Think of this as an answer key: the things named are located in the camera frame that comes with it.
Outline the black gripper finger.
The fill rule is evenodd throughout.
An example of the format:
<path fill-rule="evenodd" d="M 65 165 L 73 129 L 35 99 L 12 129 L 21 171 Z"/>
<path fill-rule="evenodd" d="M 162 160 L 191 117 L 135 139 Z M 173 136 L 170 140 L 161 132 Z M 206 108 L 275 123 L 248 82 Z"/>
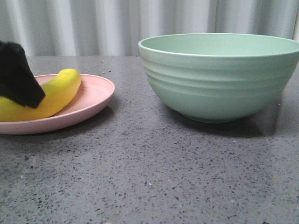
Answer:
<path fill-rule="evenodd" d="M 32 108 L 37 108 L 45 97 L 23 47 L 14 42 L 0 42 L 0 95 Z"/>

